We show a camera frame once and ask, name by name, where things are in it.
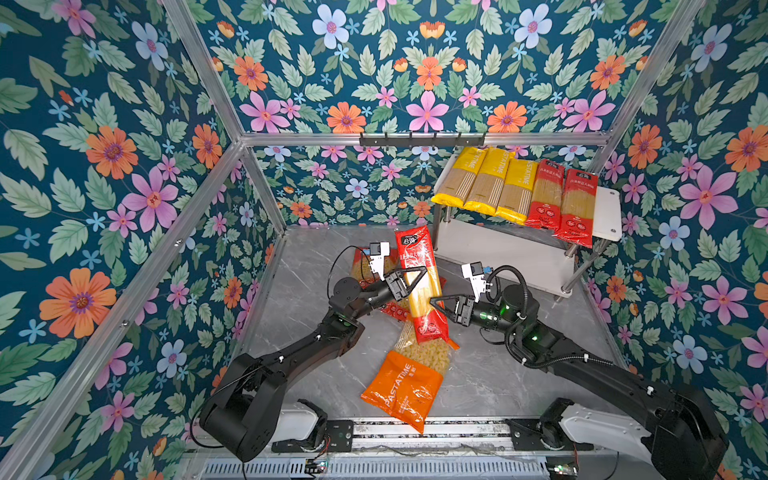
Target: orange pasta package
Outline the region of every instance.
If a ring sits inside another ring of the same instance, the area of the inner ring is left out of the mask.
[[[581,170],[568,171],[560,227],[554,232],[557,238],[592,248],[594,197],[597,192],[597,176]]]
[[[560,205],[563,194],[565,167],[550,160],[538,165],[533,186],[531,209],[525,225],[555,230],[560,226]]]
[[[423,434],[424,421],[440,385],[442,375],[435,370],[389,352],[379,374],[360,398]]]
[[[427,274],[408,296],[413,325],[416,328],[416,339],[419,343],[443,339],[449,345],[454,346],[455,344],[448,337],[448,319],[429,304],[430,298],[442,295],[440,277],[437,274],[437,265],[435,263],[435,254],[432,251],[432,238],[429,236],[429,228],[424,226],[405,232],[397,232],[395,238],[397,249],[400,252],[400,265],[402,268],[409,268],[411,266],[427,267]],[[410,283],[417,276],[419,276],[419,272],[406,273],[406,280]]]

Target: red pasta package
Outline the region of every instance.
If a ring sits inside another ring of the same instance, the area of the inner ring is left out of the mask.
[[[550,160],[542,160],[538,165],[531,209],[525,225],[549,230],[560,226],[564,172],[565,167]]]
[[[458,348],[448,337],[448,319],[429,304],[430,298],[442,295],[429,228],[424,226],[405,232],[397,232],[395,238],[397,249],[400,252],[402,268],[427,267],[427,274],[408,297],[413,316],[413,326],[416,328],[416,340],[422,343],[427,340],[442,338],[449,345]],[[418,272],[407,273],[406,280],[411,282],[418,275]]]
[[[575,169],[568,171],[560,227],[554,232],[557,238],[592,248],[594,197],[597,192],[596,175]]]

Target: yellow pasta package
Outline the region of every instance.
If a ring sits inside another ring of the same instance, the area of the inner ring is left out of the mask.
[[[432,202],[448,207],[464,207],[469,190],[475,182],[480,165],[485,158],[485,150],[465,147],[456,158],[440,190],[432,197]]]
[[[496,217],[501,217],[512,223],[525,225],[528,210],[531,208],[533,183],[536,178],[538,164],[528,160],[513,160],[509,162],[507,179],[504,182],[502,196],[498,199]]]
[[[466,210],[479,212],[480,214],[495,215],[498,199],[502,196],[504,179],[507,176],[509,161],[515,159],[515,154],[501,148],[491,147],[485,154],[469,192],[467,201],[464,202]]]

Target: spaghetti package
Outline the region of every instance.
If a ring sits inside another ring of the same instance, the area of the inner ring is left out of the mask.
[[[442,375],[435,370],[397,352],[389,352],[376,378],[360,398],[423,434],[424,421],[441,384]]]
[[[564,172],[565,167],[550,160],[542,160],[538,165],[527,226],[549,230],[560,226]]]
[[[396,248],[391,248],[389,250],[389,255],[387,257],[384,257],[384,273],[389,273],[393,271],[395,268],[400,267],[400,258],[397,254]],[[360,286],[363,288],[367,287],[369,283],[373,279],[373,272],[371,271],[371,266],[368,264],[368,261],[362,258],[362,254],[360,253],[360,250],[355,249],[355,259],[352,263],[352,271],[349,273],[349,275],[360,282]],[[445,277],[440,277],[440,287],[443,287],[445,285]],[[400,300],[399,302],[392,301],[387,303],[385,306],[379,309],[382,313],[385,313],[389,316],[391,316],[393,319],[399,320],[401,322],[412,322],[413,317],[411,316],[411,307],[408,304],[408,299]]]
[[[456,158],[440,190],[432,197],[432,201],[449,207],[463,208],[484,158],[485,150],[465,147]]]
[[[581,170],[570,169],[565,179],[562,218],[554,235],[566,242],[592,248],[594,197],[598,178]]]
[[[504,182],[502,196],[498,199],[496,217],[501,217],[512,223],[525,225],[528,210],[531,208],[533,183],[536,178],[538,164],[528,160],[513,160],[509,162],[507,179]]]
[[[419,343],[423,343],[427,340],[442,338],[451,343],[448,337],[448,319],[429,304],[430,298],[442,295],[429,228],[424,226],[397,232],[395,238],[402,268],[427,267],[427,274],[408,296],[413,325],[416,328],[416,339]],[[410,284],[417,276],[419,272],[406,273],[406,280]]]
[[[467,201],[464,202],[466,210],[486,215],[496,214],[496,206],[502,195],[509,161],[514,159],[515,154],[501,148],[491,147],[488,149],[485,160],[480,166],[478,177],[472,185]]]

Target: orange flower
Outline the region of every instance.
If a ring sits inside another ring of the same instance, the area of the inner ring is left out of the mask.
[[[338,107],[331,107],[328,114],[328,126],[333,128],[334,134],[361,134],[366,124],[366,118],[360,115],[357,105],[350,107],[345,101],[339,102]]]
[[[400,58],[398,61],[395,62],[395,70],[401,73],[408,70],[408,61],[405,60],[404,58]]]
[[[652,164],[659,154],[657,148],[661,148],[661,137],[659,137],[659,127],[646,125],[632,137],[632,145],[629,146],[629,163],[633,167],[641,170]]]
[[[106,125],[98,129],[100,135],[91,135],[85,141],[90,149],[85,151],[88,161],[96,165],[96,171],[105,177],[120,180],[134,171],[133,165],[138,165],[139,157],[134,153],[136,145],[131,139],[126,139],[125,132],[115,127],[114,131]]]
[[[293,202],[293,205],[290,206],[290,213],[298,218],[309,218],[312,216],[312,209],[304,202]]]
[[[731,167],[737,172],[752,172],[760,168],[761,161],[768,161],[768,127],[757,125],[752,130],[747,127],[739,132],[738,138],[731,138],[728,144],[730,153],[725,156],[725,163],[733,164]]]
[[[439,38],[445,33],[445,24],[443,22],[423,22],[419,25],[419,31],[424,38]]]
[[[160,455],[163,455],[163,452],[165,452],[165,446],[168,444],[168,437],[163,437],[160,440],[157,440],[157,443],[154,444],[154,448],[152,448],[152,455],[159,457]]]
[[[763,280],[768,283],[768,272],[763,273]],[[755,285],[755,298],[763,300],[759,308],[763,315],[768,318],[768,285],[765,283]]]
[[[624,285],[624,279],[618,276],[613,275],[608,279],[608,286],[605,290],[611,300],[616,303],[627,298],[627,286]]]
[[[451,68],[453,68],[453,71],[464,71],[467,69],[467,61],[464,58],[456,57],[453,59],[453,63],[451,63]]]
[[[209,124],[197,125],[194,133],[192,146],[197,149],[197,159],[206,167],[213,168],[219,163],[219,157],[221,157],[219,135],[210,129]]]
[[[253,58],[245,57],[245,59],[242,59],[237,57],[235,58],[235,63],[237,64],[234,67],[235,75],[239,75],[237,80],[241,84],[247,85],[251,90],[264,90],[266,84],[270,83],[269,77],[264,73],[264,66],[258,61],[254,62]]]
[[[275,254],[275,244],[270,243],[270,245],[266,248],[266,258],[264,260],[267,265],[270,264],[270,261],[272,260],[272,255],[274,254]]]
[[[631,27],[629,27],[629,36],[631,37],[637,37],[640,33],[645,30],[645,25],[648,25],[648,22],[645,20],[638,20],[637,22],[633,23]]]
[[[40,318],[53,320],[48,329],[54,335],[64,338],[74,328],[74,337],[81,339],[94,332],[94,322],[101,321],[109,313],[107,305],[114,305],[117,300],[114,288],[109,286],[109,278],[102,272],[96,272],[91,278],[87,268],[75,268],[69,272],[69,280],[57,276],[45,287],[48,295],[54,299],[40,302]]]
[[[416,216],[417,216],[417,217],[421,217],[421,218],[424,218],[424,217],[426,217],[427,215],[429,215],[429,211],[430,211],[431,209],[432,209],[432,208],[429,206],[429,204],[428,204],[428,203],[426,203],[426,202],[418,202],[418,203],[417,203],[417,204],[416,204],[416,205],[413,207],[413,213],[414,213],[414,214],[416,214]]]
[[[595,71],[589,77],[592,80],[592,88],[605,90],[619,81],[619,75],[623,74],[626,69],[623,55],[618,58],[616,55],[611,55],[594,68]]]
[[[72,101],[72,97],[70,94],[63,90],[58,91],[58,96],[61,97],[61,99],[64,101],[64,103],[68,104],[70,107],[74,107],[74,102]]]
[[[221,34],[225,37],[232,38],[235,36],[235,27],[233,27],[232,24],[227,22],[218,22],[216,25],[219,27]]]
[[[219,388],[219,385],[221,385],[221,379],[224,378],[224,375],[227,373],[228,368],[229,367],[227,366],[223,366],[219,369],[219,372],[214,377],[214,382],[212,383],[214,389],[210,391],[211,393],[216,392],[216,389]]]
[[[230,278],[230,281],[227,282],[227,288],[224,289],[224,305],[229,309],[236,307],[237,302],[240,302],[240,294],[242,292],[243,282],[236,276]]]
[[[520,127],[528,121],[528,117],[523,117],[527,113],[528,110],[522,105],[518,106],[516,101],[508,102],[506,108],[504,105],[499,105],[494,109],[493,115],[488,117],[490,126],[488,131],[492,134],[518,132]]]
[[[416,79],[419,85],[423,86],[424,90],[432,90],[435,85],[440,84],[442,67],[438,65],[437,58],[427,57],[416,69],[416,74],[419,76]]]

